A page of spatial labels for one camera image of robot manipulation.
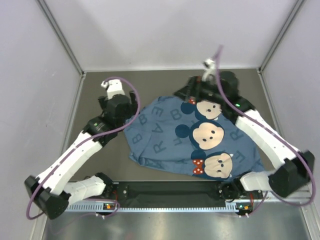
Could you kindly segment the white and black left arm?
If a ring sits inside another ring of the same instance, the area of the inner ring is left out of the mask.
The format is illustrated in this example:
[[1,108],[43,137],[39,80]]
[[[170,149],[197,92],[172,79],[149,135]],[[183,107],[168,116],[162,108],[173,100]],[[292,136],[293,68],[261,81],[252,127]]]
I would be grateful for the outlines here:
[[98,101],[102,113],[87,122],[76,140],[50,167],[24,181],[29,195],[27,219],[33,219],[30,215],[32,204],[54,220],[76,202],[94,196],[106,199],[113,194],[113,181],[102,172],[77,182],[70,179],[87,160],[136,119],[141,107],[140,96],[131,91],[129,96],[118,93],[102,96]]

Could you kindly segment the blue cartoon print pillowcase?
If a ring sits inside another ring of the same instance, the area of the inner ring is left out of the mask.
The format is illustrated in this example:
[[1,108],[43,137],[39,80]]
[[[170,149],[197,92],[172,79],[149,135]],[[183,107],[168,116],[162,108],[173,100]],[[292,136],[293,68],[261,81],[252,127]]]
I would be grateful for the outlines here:
[[264,166],[253,140],[217,103],[161,96],[124,130],[130,158],[141,166],[214,181],[231,181]]

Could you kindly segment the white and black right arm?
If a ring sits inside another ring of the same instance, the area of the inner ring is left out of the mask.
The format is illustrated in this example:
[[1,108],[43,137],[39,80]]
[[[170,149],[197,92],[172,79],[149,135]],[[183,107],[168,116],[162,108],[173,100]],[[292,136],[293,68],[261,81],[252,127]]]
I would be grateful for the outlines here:
[[183,100],[182,112],[198,118],[192,126],[181,124],[175,130],[179,138],[189,138],[195,146],[191,159],[196,175],[218,179],[231,176],[229,154],[207,154],[222,142],[224,131],[217,124],[218,114],[222,114],[253,140],[274,167],[273,172],[249,171],[238,177],[233,185],[237,197],[245,198],[251,191],[261,190],[286,198],[301,187],[314,184],[315,156],[289,144],[265,122],[254,105],[240,96],[238,79],[232,72],[222,72],[215,82],[209,76],[192,76],[174,95]]

